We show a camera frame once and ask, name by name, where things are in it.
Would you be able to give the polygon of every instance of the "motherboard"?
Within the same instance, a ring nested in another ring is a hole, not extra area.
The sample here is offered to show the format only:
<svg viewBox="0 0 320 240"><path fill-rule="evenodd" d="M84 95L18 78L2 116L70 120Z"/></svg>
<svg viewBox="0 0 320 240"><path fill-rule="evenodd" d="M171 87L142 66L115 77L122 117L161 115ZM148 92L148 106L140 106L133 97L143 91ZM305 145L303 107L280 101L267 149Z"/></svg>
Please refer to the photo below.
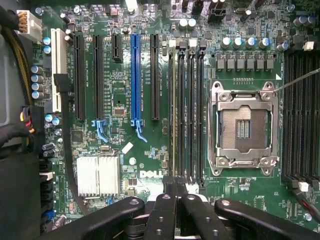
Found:
<svg viewBox="0 0 320 240"><path fill-rule="evenodd" d="M212 204L232 198L320 232L288 191L297 174L287 162L298 153L287 155L287 140L299 129L286 130L291 98L275 92L307 73L297 62L319 68L312 56L285 54L301 37L319 36L316 1L39 2L32 97L44 107L46 143L54 144L45 157L53 164L56 218L83 216L67 177L61 126L68 124L77 193L89 212L127 196L146 202L163 192L163 176L182 176L190 193ZM67 103L55 74L71 80ZM320 99L316 87L303 86ZM302 96L288 89L293 102ZM308 144L312 154L300 154L317 174L319 139ZM319 186L304 192L320 208Z"/></svg>

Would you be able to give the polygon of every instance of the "white pci slot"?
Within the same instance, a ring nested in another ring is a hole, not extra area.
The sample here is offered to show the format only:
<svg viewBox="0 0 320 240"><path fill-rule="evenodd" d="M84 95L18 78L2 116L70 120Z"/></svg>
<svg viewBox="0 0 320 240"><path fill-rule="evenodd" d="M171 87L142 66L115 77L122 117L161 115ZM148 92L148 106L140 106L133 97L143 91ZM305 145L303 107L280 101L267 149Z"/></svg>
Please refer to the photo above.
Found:
<svg viewBox="0 0 320 240"><path fill-rule="evenodd" d="M54 74L67 74L67 43L65 32L51 28L51 66L52 66L52 111L61 112L60 93L57 92Z"/></svg>

